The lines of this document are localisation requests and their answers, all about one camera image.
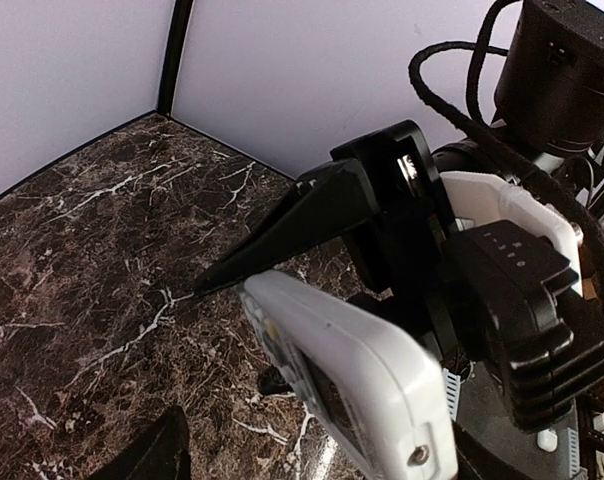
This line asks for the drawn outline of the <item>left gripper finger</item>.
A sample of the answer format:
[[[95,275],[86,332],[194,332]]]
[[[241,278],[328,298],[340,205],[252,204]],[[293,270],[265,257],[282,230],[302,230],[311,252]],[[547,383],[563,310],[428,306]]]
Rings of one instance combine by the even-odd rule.
[[[185,479],[191,476],[190,433],[180,406],[171,406],[89,479]]]

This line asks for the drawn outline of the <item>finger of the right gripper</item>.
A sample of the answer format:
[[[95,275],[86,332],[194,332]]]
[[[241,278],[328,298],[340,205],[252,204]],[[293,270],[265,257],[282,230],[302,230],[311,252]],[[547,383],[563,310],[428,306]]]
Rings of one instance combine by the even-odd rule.
[[[293,388],[276,367],[268,367],[258,375],[257,390],[263,396],[294,394]]]

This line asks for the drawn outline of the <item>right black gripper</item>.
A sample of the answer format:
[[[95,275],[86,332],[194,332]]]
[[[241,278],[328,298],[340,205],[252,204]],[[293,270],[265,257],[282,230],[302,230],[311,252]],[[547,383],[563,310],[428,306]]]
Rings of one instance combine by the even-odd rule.
[[[253,232],[197,277],[195,294],[234,286],[351,230],[342,239],[366,288],[351,303],[443,360],[457,337],[438,267],[442,243],[458,228],[421,129],[404,120],[330,155],[337,162],[298,177]]]

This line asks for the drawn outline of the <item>white remote control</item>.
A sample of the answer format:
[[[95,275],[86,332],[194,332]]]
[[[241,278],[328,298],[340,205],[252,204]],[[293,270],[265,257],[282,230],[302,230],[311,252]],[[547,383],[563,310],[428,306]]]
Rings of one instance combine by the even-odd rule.
[[[408,333],[276,270],[237,292],[272,364],[366,478],[456,478],[445,377]]]

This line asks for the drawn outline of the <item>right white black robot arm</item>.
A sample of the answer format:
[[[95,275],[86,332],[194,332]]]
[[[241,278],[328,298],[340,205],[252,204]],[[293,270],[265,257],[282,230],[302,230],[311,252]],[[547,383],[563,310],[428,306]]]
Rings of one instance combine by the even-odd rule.
[[[514,402],[604,378],[604,229],[574,164],[602,155],[604,12],[526,1],[511,45],[417,52],[410,83],[464,133],[431,150],[405,120],[333,149],[262,223],[201,273],[198,296],[341,238],[366,286],[356,304],[409,334],[486,361]]]

